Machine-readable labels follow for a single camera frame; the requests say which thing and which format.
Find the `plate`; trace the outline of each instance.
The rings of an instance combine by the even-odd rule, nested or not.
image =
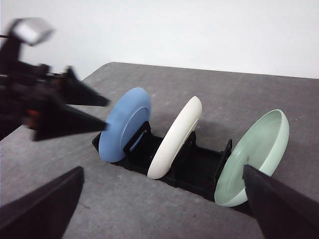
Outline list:
[[[202,105],[199,98],[192,97],[169,128],[156,151],[148,170],[149,178],[159,179],[167,174],[180,148],[194,131],[201,111]]]
[[[140,87],[126,92],[112,108],[101,133],[99,154],[103,161],[117,162],[125,158],[124,146],[151,116],[151,99]],[[133,149],[141,137],[131,147]]]
[[[245,164],[271,176],[285,152],[289,123],[281,110],[262,116],[240,139],[229,156],[217,181],[215,202],[233,207],[247,201],[244,180]]]

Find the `white plate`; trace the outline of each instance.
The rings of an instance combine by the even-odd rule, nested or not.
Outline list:
[[[240,139],[228,158],[217,182],[215,202],[234,207],[247,201],[244,180],[245,164],[271,176],[285,152],[289,123],[281,110],[262,116]]]
[[[201,102],[194,96],[181,110],[160,144],[148,170],[149,178],[159,179],[167,174],[180,148],[194,131],[201,111]]]

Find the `table surface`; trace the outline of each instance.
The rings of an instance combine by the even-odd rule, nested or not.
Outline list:
[[[319,201],[318,80],[114,62],[84,82],[112,100],[106,108],[76,107],[100,119],[126,91],[143,87],[158,136],[198,96],[197,144],[214,150],[230,138],[236,145],[263,114],[281,109],[290,139],[273,177]],[[64,238],[263,238],[257,221],[243,213],[102,162],[91,144],[97,132],[41,142],[32,142],[32,133],[22,126],[1,141],[1,204],[83,166],[84,188]]]

